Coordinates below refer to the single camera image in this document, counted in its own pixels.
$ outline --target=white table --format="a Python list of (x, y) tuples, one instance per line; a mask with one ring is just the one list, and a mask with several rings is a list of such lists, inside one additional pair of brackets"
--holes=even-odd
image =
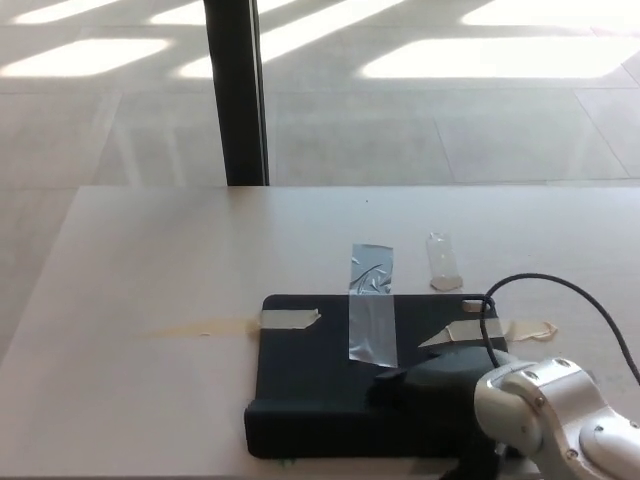
[[(466, 292), (517, 272), (561, 275), (610, 309), (640, 358), (640, 190), (87, 187), (0, 368), (0, 477), (433, 471), (437, 462), (411, 459), (255, 460), (242, 424), (255, 340), (241, 329), (147, 337), (242, 323), (273, 293), (344, 293), (354, 242), (394, 247), (394, 292), (427, 293), (431, 231), (451, 233)], [(560, 328), (553, 343), (517, 345), (517, 354), (577, 361), (615, 408), (640, 418), (640, 388), (581, 298), (532, 281), (507, 287), (497, 304), (504, 317)]]

